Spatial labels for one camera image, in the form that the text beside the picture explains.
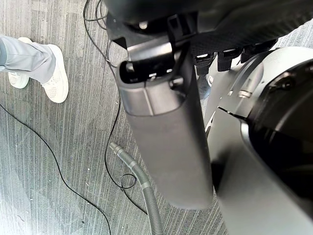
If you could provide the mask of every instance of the shoe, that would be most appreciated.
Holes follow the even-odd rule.
[[[23,43],[31,43],[29,38],[19,38]],[[9,72],[9,82],[10,84],[18,89],[23,89],[27,86],[29,81],[29,76],[21,74],[19,72]]]
[[[48,47],[55,56],[55,69],[50,80],[41,85],[52,102],[62,103],[66,100],[68,94],[68,79],[64,66],[64,58],[58,46],[49,44]]]

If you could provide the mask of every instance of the metal screw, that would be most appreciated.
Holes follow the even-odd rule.
[[[147,21],[139,23],[139,28],[146,29],[147,27],[148,27],[148,22]]]
[[[243,90],[241,90],[241,91],[238,92],[238,96],[239,96],[240,98],[250,98],[251,95],[252,95],[252,93],[247,92],[247,91],[243,91]]]
[[[126,71],[127,71],[127,72],[135,72],[134,67],[133,67],[133,64],[132,64],[131,62],[128,62],[128,63],[126,64]]]

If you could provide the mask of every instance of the flexible gray hose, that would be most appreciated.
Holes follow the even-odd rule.
[[[114,142],[111,142],[110,148],[113,150],[114,154],[116,154],[128,166],[128,168],[133,172],[133,174],[140,183],[143,198],[145,200],[148,212],[151,234],[164,235],[160,212],[157,207],[157,200],[151,187],[149,177],[139,166],[138,162],[134,158],[132,158],[132,156],[128,152],[126,152],[121,146]]]

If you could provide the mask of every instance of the pant leg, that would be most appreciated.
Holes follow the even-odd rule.
[[[0,35],[0,71],[18,72],[41,83],[47,82],[55,69],[55,57],[47,45],[23,43]]]

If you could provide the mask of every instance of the gray carpet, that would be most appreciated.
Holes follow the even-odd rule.
[[[117,89],[103,58],[87,38],[82,0],[2,0],[0,33],[24,36],[43,44],[57,44],[64,53],[69,95],[54,104],[31,80],[23,90],[9,85],[0,73],[0,102],[47,140],[68,184],[93,201],[107,215],[113,235],[149,234],[148,219],[110,181],[104,168],[104,149],[117,111]],[[95,8],[92,1],[90,12]],[[103,51],[105,31],[88,23]],[[280,40],[281,46],[313,47],[313,22]],[[118,47],[110,51],[117,64],[126,57]],[[107,235],[104,217],[60,179],[48,148],[31,131],[0,110],[0,234],[1,235]],[[144,166],[124,110],[113,135]],[[129,173],[108,154],[113,177]],[[202,211],[171,207],[155,190],[165,233],[168,235],[226,235],[217,200]],[[139,186],[128,191],[141,206]]]

